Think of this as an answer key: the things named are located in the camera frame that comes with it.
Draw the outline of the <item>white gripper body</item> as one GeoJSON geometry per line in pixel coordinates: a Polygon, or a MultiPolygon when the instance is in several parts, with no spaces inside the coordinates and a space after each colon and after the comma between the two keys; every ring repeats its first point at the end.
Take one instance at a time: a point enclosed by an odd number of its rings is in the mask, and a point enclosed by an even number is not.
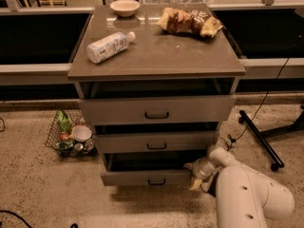
{"type": "Polygon", "coordinates": [[[192,163],[193,176],[198,180],[205,180],[211,176],[217,166],[207,158],[197,159],[192,163]]]}

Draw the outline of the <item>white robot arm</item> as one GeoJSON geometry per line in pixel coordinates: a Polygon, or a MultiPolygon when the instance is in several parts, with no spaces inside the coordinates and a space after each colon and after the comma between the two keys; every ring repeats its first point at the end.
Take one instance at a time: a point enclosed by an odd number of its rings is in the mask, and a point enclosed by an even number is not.
{"type": "Polygon", "coordinates": [[[189,162],[190,188],[207,190],[216,184],[218,228],[268,228],[267,219],[285,219],[295,209],[292,192],[263,175],[219,145],[207,155],[189,162]]]}

